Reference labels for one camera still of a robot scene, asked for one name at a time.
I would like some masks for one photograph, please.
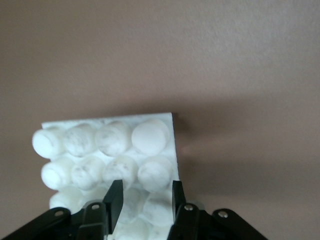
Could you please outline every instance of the white ball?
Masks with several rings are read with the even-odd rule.
[[[104,162],[95,156],[90,156],[73,166],[71,179],[81,190],[91,190],[102,182]]]
[[[80,124],[65,132],[63,144],[71,155],[83,157],[97,149],[95,133],[95,129],[89,124]]]
[[[106,166],[103,172],[103,181],[110,187],[114,180],[122,180],[123,189],[126,190],[134,183],[137,174],[138,165],[135,160],[121,155]]]
[[[132,130],[122,121],[114,121],[100,128],[95,135],[98,149],[107,156],[115,157],[128,150]]]
[[[167,125],[158,119],[147,120],[139,124],[132,132],[132,144],[141,153],[148,156],[159,154],[167,145],[170,132]]]
[[[164,156],[148,158],[138,171],[138,180],[150,193],[164,191],[170,186],[173,177],[173,166]]]
[[[65,152],[62,143],[63,131],[57,127],[37,130],[32,137],[32,146],[37,154],[45,159]]]

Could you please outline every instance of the foam block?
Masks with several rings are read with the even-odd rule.
[[[44,122],[42,128],[32,144],[51,161],[41,173],[59,191],[50,208],[74,214],[122,179],[122,212],[108,239],[167,239],[160,232],[173,224],[171,183],[179,180],[171,113]]]

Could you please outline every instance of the beige wall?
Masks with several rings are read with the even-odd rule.
[[[0,1],[0,238],[48,209],[45,121],[174,112],[189,199],[320,236],[320,2]]]

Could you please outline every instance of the spherical bump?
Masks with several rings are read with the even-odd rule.
[[[118,221],[123,224],[132,222],[141,212],[144,197],[135,188],[129,188],[123,192],[123,206]]]
[[[95,142],[102,153],[116,157],[131,147],[131,133],[132,130],[128,124],[114,121],[97,131]]]
[[[71,155],[83,157],[97,149],[95,133],[95,129],[89,124],[80,124],[65,132],[63,144]]]
[[[150,193],[143,206],[142,213],[145,219],[153,225],[164,227],[172,225],[172,200],[171,195],[164,193]]]
[[[138,171],[138,180],[150,193],[157,193],[168,188],[172,181],[173,166],[164,156],[148,158]]]
[[[59,190],[71,184],[70,170],[74,162],[66,157],[48,162],[41,169],[41,179],[50,189]]]
[[[105,164],[101,159],[90,156],[74,165],[71,170],[73,184],[81,190],[91,190],[102,181]]]
[[[167,125],[159,119],[150,119],[139,124],[132,132],[132,144],[148,156],[159,154],[167,145],[170,132]]]
[[[65,151],[62,143],[63,131],[57,127],[37,130],[32,137],[32,146],[45,159],[53,158]]]
[[[123,189],[126,190],[136,180],[137,173],[136,161],[131,157],[121,155],[106,166],[103,172],[103,181],[110,187],[114,180],[122,180]]]

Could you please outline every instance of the brown wall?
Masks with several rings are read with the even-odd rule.
[[[0,238],[54,193],[42,122],[156,112],[189,199],[319,238],[319,39],[318,0],[0,1]]]

